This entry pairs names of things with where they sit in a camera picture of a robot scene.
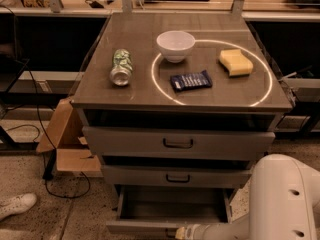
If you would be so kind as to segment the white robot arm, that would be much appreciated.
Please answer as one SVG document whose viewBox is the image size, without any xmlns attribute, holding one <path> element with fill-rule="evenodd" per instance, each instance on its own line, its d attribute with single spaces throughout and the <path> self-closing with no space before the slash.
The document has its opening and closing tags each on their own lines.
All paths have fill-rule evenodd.
<svg viewBox="0 0 320 240">
<path fill-rule="evenodd" d="M 317 240 L 320 172 L 282 154 L 256 164 L 249 213 L 230 224 L 189 224 L 176 240 Z"/>
</svg>

